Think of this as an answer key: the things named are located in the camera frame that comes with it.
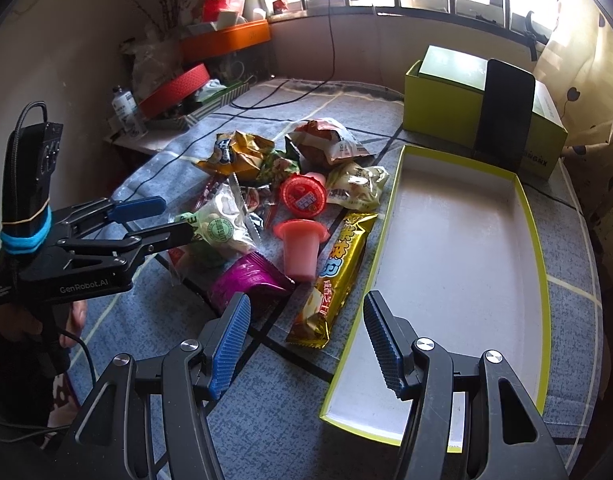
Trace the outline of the left hand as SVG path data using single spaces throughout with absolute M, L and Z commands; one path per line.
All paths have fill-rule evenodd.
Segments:
M 75 301 L 68 304 L 67 332 L 80 336 L 86 322 L 87 302 Z M 42 323 L 26 310 L 13 304 L 0 306 L 0 333 L 12 341 L 22 340 L 25 336 L 38 336 L 43 329 Z

